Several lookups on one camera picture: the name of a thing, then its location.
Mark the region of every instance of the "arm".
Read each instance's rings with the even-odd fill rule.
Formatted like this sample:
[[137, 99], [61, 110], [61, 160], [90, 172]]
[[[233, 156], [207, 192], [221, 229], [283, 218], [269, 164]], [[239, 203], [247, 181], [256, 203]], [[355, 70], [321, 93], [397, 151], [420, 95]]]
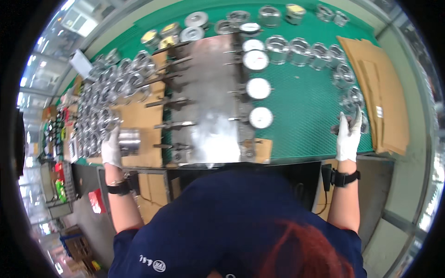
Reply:
[[[338, 171], [352, 174], [357, 170], [357, 148], [360, 143], [361, 111], [359, 119], [349, 129], [348, 121], [340, 113], [340, 129], [337, 138]], [[355, 180], [346, 187], [335, 187], [332, 196], [328, 222], [340, 229], [353, 230], [358, 233], [360, 226], [360, 208], [358, 181]]]
[[[119, 128], [116, 127], [110, 133], [109, 140], [102, 143], [102, 162], [105, 167], [105, 182], [107, 185], [111, 185], [113, 181], [121, 180], [124, 177], [121, 169], [121, 153], [117, 145], [118, 135]], [[131, 194], [119, 196], [118, 194], [108, 193], [108, 200], [111, 218], [117, 233], [144, 226], [138, 206]]]

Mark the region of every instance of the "black cable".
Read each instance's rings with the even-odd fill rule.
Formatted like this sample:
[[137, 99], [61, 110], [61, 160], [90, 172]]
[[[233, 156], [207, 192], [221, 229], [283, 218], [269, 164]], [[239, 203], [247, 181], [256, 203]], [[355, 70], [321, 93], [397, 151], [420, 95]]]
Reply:
[[324, 208], [323, 208], [319, 213], [317, 213], [316, 215], [319, 215], [319, 214], [321, 214], [322, 212], [324, 212], [324, 210], [325, 210], [326, 207], [328, 206], [328, 192], [327, 192], [327, 191], [324, 192], [324, 199], [326, 200], [326, 201], [324, 202]]

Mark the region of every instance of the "logo on shirt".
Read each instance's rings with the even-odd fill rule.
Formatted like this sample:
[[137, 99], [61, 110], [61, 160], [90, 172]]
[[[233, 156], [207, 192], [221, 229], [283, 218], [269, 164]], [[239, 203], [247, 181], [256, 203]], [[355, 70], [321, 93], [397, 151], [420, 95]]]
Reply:
[[156, 260], [153, 262], [153, 269], [157, 272], [164, 272], [166, 270], [166, 265], [163, 261]]

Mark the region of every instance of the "metal plate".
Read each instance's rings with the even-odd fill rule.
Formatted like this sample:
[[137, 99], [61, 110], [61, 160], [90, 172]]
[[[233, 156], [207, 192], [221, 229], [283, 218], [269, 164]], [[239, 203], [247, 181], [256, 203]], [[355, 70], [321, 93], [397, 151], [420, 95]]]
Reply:
[[193, 57], [185, 62], [180, 84], [188, 82], [182, 93], [174, 92], [172, 98], [188, 97], [196, 103], [172, 110], [172, 121], [197, 121], [198, 125], [172, 131], [172, 142], [192, 145], [193, 150], [173, 151], [175, 163], [228, 163], [254, 161], [255, 157], [242, 155], [239, 143], [252, 139], [255, 131], [250, 124], [229, 121], [240, 113], [252, 110], [251, 102], [243, 103], [229, 91], [238, 89], [237, 80], [241, 67], [224, 65], [233, 62], [232, 35], [226, 34], [198, 40], [186, 51]]

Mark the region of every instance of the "bracelet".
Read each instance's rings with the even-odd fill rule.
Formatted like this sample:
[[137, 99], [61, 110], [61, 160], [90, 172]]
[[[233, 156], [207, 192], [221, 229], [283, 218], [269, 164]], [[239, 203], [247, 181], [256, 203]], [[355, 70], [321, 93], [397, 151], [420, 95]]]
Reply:
[[114, 186], [115, 184], [118, 184], [118, 183], [121, 183], [121, 182], [124, 182], [125, 181], [125, 177], [123, 177], [122, 179], [120, 179], [120, 180], [115, 180], [115, 181], [113, 181], [112, 183], [110, 183], [108, 186]]

